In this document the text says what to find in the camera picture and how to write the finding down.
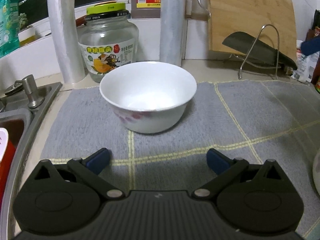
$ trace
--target countertop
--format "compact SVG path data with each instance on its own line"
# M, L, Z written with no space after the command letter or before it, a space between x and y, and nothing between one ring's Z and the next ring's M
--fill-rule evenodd
M197 82L229 82L229 81L238 81L238 69L240 68L241 63L236 61L209 61L209 60L183 60L182 68L190 72ZM265 71L257 68L253 68L246 64L244 66L243 79L250 80L274 80L275 70ZM289 76L281 75L279 80L285 82L297 82L291 79ZM36 80L37 86L42 86L54 82L62 82L61 73L46 76ZM38 130L36 138L33 142L33 145L30 150L28 160L26 162L25 170L22 176L22 184L30 175L31 171L37 165L40 160L41 152L44 148L46 139L48 137L50 128L54 123L57 114L70 95L73 89L81 89L88 87L99 86L98 83L94 82L89 75L87 75L82 81L68 85L63 84L60 92L49 108L45 118L42 121L42 124Z

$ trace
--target metal stand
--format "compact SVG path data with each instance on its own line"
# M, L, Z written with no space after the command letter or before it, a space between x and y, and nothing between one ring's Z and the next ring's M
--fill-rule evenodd
M236 58L239 58L239 59L243 60L243 62L242 62L242 64L241 64L241 67L240 67L240 70L239 70L239 72L238 72L238 77L239 77L239 79L240 79L240 80L242 79L242 68L243 68L244 64L247 62L247 59L248 59L248 57L249 57L249 55L250 55L250 53L251 53L251 51L252 51L253 47L255 46L255 44L256 44L256 42L257 42L257 40L259 39L259 37L260 37L260 35L261 35L261 33L262 33L263 29L264 29L265 27L267 27L267 26L271 26L271 27L273 27L273 28L276 30L276 32L277 32L277 36L278 36L277 63L276 63L276 66L274 67L274 68L276 69L276 79L278 79L278 67L279 67L279 46L280 46L280 37L279 37L279 32L278 32L277 28L276 28L275 26L273 26L272 24L266 24L266 25L263 25L263 26L262 26L262 28L261 28L261 30L260 30L260 32L259 32L259 35L258 35L258 36L256 37L256 39L254 40L254 42L253 42L253 44L252 44L251 48L249 49L249 51L248 51L248 53L247 53L247 55L246 55L245 59L243 59L241 56L234 55L234 54L231 54L231 55L230 55L230 57L228 58L228 59L230 59L230 58L234 55ZM255 65L255 64L253 64L253 63L249 62L249 61L248 61L247 63L248 63L248 64L250 64L250 65L252 65L252 66L254 66L254 67L257 67L257 68L262 68L262 69L266 69L266 68L268 68L268 67L257 66L257 65Z

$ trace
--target white container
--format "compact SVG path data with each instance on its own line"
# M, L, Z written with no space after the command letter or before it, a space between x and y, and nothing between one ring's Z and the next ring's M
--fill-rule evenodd
M176 124L196 89L189 72L163 62L124 65L100 83L101 95L122 124L139 133L157 133Z

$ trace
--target glass jar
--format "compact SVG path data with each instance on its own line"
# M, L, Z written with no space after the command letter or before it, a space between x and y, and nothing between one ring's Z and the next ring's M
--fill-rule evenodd
M125 3L108 2L87 8L87 26L79 35L79 45L95 82L111 70L135 62L139 30L128 22L129 18Z

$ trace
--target metal screw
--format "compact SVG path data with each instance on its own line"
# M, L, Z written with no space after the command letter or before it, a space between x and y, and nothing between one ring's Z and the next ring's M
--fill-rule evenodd
M122 191L119 189L111 189L107 192L107 196L111 198L119 198L122 196Z
M198 188L194 193L197 197L208 197L210 195L210 191L205 188Z

